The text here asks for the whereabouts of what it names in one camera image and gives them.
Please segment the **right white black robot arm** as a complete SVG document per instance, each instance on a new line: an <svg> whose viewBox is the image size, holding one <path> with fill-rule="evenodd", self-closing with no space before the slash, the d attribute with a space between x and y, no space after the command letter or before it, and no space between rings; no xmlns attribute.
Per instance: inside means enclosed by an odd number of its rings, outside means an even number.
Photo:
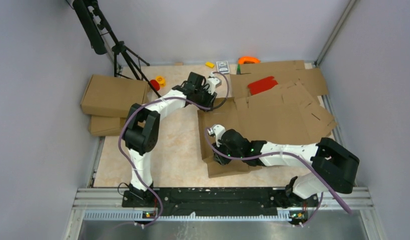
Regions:
<svg viewBox="0 0 410 240"><path fill-rule="evenodd" d="M215 139L209 146L214 160L224 166L233 161L243 162L251 167L298 167L310 173L295 176L286 186L287 202L301 205L314 194L329 191L350 194L360 163L359 158L335 140L323 137L311 144L281 144L266 140L248 140L234 129L215 124L206 129Z"/></svg>

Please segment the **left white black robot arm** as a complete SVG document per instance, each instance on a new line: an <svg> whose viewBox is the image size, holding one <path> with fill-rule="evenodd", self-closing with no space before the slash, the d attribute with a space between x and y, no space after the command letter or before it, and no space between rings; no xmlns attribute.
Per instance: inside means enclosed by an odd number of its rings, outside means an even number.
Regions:
<svg viewBox="0 0 410 240"><path fill-rule="evenodd" d="M123 156L132 168L126 193L140 206L146 207L153 200L151 152L158 142L161 120L187 105L194 105L203 111L221 107L221 104L214 105L216 89L221 84L222 81L214 72L208 77L191 72L186 81L172 87L162 97L131 106L118 139L118 147L126 146L128 152L123 153Z"/></svg>

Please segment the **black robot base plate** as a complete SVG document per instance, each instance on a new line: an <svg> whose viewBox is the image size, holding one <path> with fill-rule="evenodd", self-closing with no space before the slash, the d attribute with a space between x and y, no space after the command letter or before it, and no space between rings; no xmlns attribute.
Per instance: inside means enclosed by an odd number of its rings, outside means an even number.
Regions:
<svg viewBox="0 0 410 240"><path fill-rule="evenodd" d="M162 187L155 195L146 192L138 196L124 191L122 207L149 208L155 213L163 206L162 217L254 217L276 216L282 209L315 207L317 195L306 200L294 197L288 200L283 188L272 187Z"/></svg>

